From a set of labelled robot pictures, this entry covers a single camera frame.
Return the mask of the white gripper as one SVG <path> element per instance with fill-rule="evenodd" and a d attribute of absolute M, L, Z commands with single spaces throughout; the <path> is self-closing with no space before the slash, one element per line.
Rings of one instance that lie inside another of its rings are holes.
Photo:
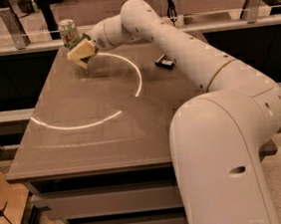
<path fill-rule="evenodd" d="M 75 48 L 68 52 L 68 59 L 72 61 L 80 61 L 84 58 L 90 58 L 90 56 L 95 54 L 96 48 L 101 51 L 108 51 L 111 49 L 112 45 L 107 39 L 105 33 L 106 23 L 100 21 L 96 26 L 89 29 L 86 33 L 90 40 L 82 40 Z"/>

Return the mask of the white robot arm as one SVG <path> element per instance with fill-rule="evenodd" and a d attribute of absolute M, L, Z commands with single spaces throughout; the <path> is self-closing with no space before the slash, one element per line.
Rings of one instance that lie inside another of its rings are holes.
<path fill-rule="evenodd" d="M 68 53 L 83 65 L 96 51 L 151 41 L 202 93 L 170 124 L 169 144 L 188 224 L 279 224 L 259 150 L 281 126 L 281 89 L 265 74 L 165 23 L 128 0 Z"/>

